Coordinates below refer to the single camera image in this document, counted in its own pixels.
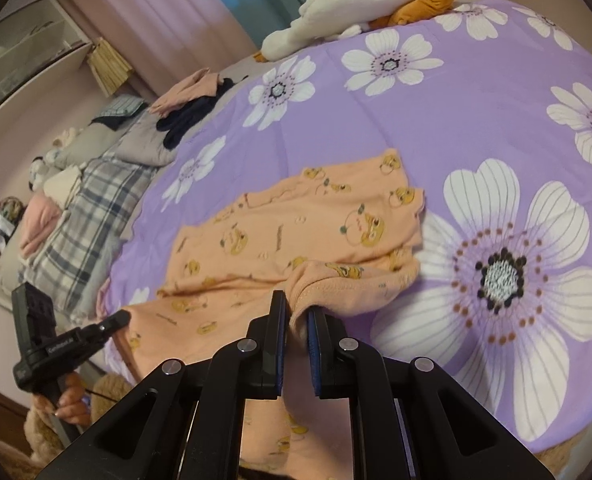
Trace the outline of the left hand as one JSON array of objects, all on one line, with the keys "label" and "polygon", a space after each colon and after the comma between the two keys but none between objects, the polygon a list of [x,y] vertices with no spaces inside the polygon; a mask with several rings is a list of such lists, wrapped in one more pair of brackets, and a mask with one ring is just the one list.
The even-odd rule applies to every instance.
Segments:
[{"label": "left hand", "polygon": [[33,407],[40,413],[54,415],[68,424],[90,426],[90,409],[83,402],[86,391],[80,375],[77,372],[69,374],[64,384],[66,388],[56,403],[50,402],[45,396],[34,394]]}]

